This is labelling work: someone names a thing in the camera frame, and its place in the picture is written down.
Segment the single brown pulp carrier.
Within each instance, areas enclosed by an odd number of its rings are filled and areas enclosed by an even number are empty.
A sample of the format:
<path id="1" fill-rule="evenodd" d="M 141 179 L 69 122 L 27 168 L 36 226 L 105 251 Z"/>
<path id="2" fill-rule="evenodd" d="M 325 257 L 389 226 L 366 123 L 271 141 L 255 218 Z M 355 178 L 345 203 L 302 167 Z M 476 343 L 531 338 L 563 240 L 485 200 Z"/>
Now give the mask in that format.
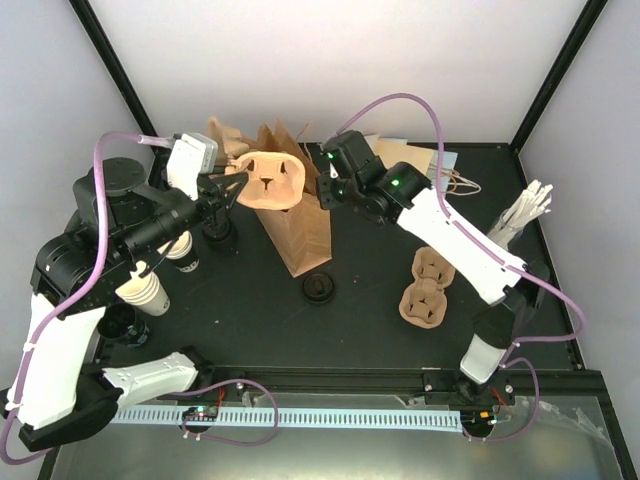
<path id="1" fill-rule="evenodd" d="M 248 174 L 248 182 L 237 200 L 256 210 L 284 211 L 303 197 L 306 172 L 295 156 L 283 152 L 250 151 L 230 160 L 226 174 Z"/>

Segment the brown pulp cup carrier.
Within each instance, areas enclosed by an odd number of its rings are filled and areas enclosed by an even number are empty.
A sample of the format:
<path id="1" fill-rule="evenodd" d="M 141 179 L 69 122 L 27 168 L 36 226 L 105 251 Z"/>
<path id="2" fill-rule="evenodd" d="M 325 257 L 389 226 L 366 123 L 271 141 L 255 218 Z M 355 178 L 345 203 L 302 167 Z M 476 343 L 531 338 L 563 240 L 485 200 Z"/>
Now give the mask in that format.
<path id="1" fill-rule="evenodd" d="M 413 282 L 403 292 L 399 314 L 419 328 L 436 328 L 444 320 L 448 305 L 445 289 L 452 284 L 456 269 L 426 246 L 415 252 L 411 273 Z"/>

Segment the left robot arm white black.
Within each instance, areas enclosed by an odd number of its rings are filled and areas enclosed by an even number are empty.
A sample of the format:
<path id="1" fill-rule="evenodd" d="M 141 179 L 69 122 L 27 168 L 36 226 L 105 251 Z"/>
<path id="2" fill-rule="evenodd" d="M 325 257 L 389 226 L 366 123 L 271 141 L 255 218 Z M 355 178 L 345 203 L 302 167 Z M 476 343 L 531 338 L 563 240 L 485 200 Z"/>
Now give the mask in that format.
<path id="1" fill-rule="evenodd" d="M 131 158 L 100 162 L 73 186 L 77 209 L 64 232 L 38 252 L 31 323 L 2 413 L 21 425 L 31 455 L 87 439 L 122 409 L 186 392 L 207 397 L 215 376 L 193 348 L 121 368 L 84 361 L 100 321 L 125 304 L 124 285 L 155 285 L 155 268 L 192 228 L 223 218 L 248 182 L 244 172 L 197 174 L 195 192 L 151 187 Z"/>

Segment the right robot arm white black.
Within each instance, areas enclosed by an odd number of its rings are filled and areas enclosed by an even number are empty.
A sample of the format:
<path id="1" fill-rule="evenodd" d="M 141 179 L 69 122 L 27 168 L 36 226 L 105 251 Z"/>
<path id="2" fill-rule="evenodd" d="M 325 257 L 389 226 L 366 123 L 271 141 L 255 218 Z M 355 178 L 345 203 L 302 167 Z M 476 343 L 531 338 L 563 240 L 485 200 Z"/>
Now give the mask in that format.
<path id="1" fill-rule="evenodd" d="M 457 396 L 476 403 L 491 390 L 491 377 L 506 363 L 519 330 L 538 311 L 544 291 L 511 266 L 526 263 L 496 245 L 456 215 L 446 216 L 437 191 L 414 166 L 399 162 L 386 169 L 371 163 L 371 174 L 330 169 L 316 179 L 324 210 L 342 204 L 376 224 L 396 224 L 424 241 L 451 264 L 476 290 L 488 308 L 474 318 L 474 333 L 454 379 Z"/>

